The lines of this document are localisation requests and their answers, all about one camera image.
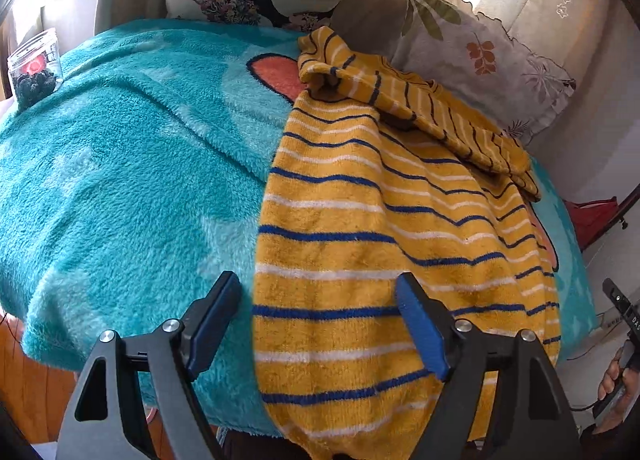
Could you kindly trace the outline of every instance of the yellow striped sweater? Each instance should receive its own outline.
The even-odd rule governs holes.
[[[440,85],[351,51],[329,28],[299,44],[308,88],[260,214],[258,387],[314,459],[405,459],[442,386],[394,302],[399,274],[484,331],[533,329],[557,356],[558,296],[523,199],[538,189],[526,152]],[[495,380],[470,440],[486,433]]]

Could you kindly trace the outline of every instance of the orange leaf print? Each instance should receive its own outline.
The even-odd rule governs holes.
[[[466,44],[466,50],[469,52],[469,58],[475,60],[474,68],[476,74],[482,76],[483,74],[491,74],[495,72],[497,67],[495,65],[495,54],[491,52],[495,46],[493,42],[487,40],[480,42],[477,34],[474,34],[477,43],[470,42]]]

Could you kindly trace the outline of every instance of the jar rim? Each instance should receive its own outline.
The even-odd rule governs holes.
[[[50,46],[58,42],[56,36],[56,28],[52,27],[40,34],[36,34],[28,39],[20,47],[14,50],[14,53],[7,58],[9,70],[21,67],[24,63],[28,63],[34,56],[42,52],[44,47]]]

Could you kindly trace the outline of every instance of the silver bolt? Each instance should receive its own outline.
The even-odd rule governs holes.
[[[178,328],[180,328],[180,321],[177,319],[167,319],[162,323],[162,330],[165,332],[175,332]]]
[[[522,332],[520,332],[520,336],[524,339],[524,341],[527,341],[529,343],[535,341],[538,338],[538,336],[536,336],[536,333],[529,329],[524,329]]]
[[[469,332],[474,326],[466,319],[458,319],[456,321],[456,330],[458,332]]]
[[[114,337],[116,337],[116,332],[113,330],[105,330],[100,334],[100,341],[108,343],[109,341],[113,341]]]

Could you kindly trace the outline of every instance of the clear plastic container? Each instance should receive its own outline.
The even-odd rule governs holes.
[[[53,28],[24,42],[7,63],[18,112],[53,94],[64,81],[58,37]]]

